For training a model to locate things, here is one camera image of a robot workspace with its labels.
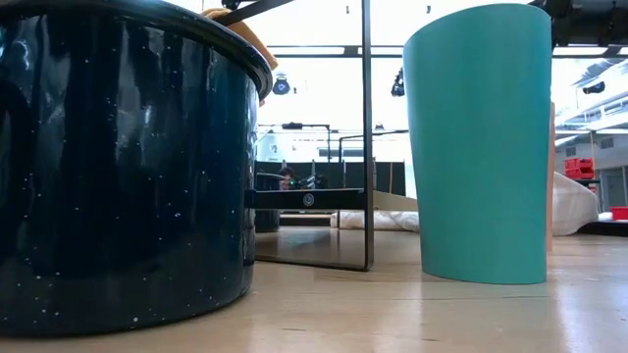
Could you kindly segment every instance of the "circular logo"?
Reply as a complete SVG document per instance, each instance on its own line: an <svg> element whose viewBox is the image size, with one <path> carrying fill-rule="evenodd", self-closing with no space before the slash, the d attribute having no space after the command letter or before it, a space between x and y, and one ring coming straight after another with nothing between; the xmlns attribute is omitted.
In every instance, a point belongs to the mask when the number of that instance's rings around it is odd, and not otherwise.
<svg viewBox="0 0 628 353"><path fill-rule="evenodd" d="M314 205L314 195L305 194L305 196L303 196L303 205L305 205L306 207L311 207L312 205Z"/></svg>

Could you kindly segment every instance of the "red box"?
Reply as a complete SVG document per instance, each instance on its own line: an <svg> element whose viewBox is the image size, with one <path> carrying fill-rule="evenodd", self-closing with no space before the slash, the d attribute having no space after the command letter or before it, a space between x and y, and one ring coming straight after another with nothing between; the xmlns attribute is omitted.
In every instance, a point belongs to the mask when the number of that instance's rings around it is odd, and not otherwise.
<svg viewBox="0 0 628 353"><path fill-rule="evenodd" d="M574 169L591 169L593 167L593 158L572 158L565 160L565 170Z"/></svg>
<svg viewBox="0 0 628 353"><path fill-rule="evenodd" d="M614 221L628 221L628 207L611 207L610 212Z"/></svg>
<svg viewBox="0 0 628 353"><path fill-rule="evenodd" d="M581 171L581 170L570 170L566 171L565 174L569 178L575 179L592 179L595 176L593 171Z"/></svg>

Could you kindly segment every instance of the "teal paper cup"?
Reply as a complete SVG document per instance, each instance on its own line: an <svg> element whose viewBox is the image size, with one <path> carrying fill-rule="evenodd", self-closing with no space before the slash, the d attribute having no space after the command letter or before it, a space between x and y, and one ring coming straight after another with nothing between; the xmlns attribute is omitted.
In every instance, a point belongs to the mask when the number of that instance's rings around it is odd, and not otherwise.
<svg viewBox="0 0 628 353"><path fill-rule="evenodd" d="M546 280L551 29L542 10L481 6L403 50L427 274Z"/></svg>

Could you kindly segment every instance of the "person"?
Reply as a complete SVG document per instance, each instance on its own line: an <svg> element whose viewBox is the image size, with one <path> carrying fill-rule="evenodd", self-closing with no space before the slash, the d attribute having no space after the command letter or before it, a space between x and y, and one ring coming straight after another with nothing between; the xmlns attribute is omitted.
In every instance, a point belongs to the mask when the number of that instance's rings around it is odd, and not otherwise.
<svg viewBox="0 0 628 353"><path fill-rule="evenodd" d="M283 167L279 170L279 175L284 177L279 183L280 190L290 190L290 185L294 179L294 170L290 167Z"/></svg>

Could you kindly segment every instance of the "white sheet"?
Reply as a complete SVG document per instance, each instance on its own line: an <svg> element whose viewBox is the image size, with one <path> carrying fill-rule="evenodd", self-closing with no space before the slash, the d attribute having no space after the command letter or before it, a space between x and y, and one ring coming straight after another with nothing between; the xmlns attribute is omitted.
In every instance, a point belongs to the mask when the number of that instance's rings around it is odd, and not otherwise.
<svg viewBox="0 0 628 353"><path fill-rule="evenodd" d="M603 217L598 214L598 197L587 187L582 186L559 173L553 182L553 224L554 235L575 233L580 227ZM337 214L331 217L331 226L336 227ZM418 212L375 211L375 230L407 230L419 232ZM360 211L342 211L342 229L364 229L364 216Z"/></svg>

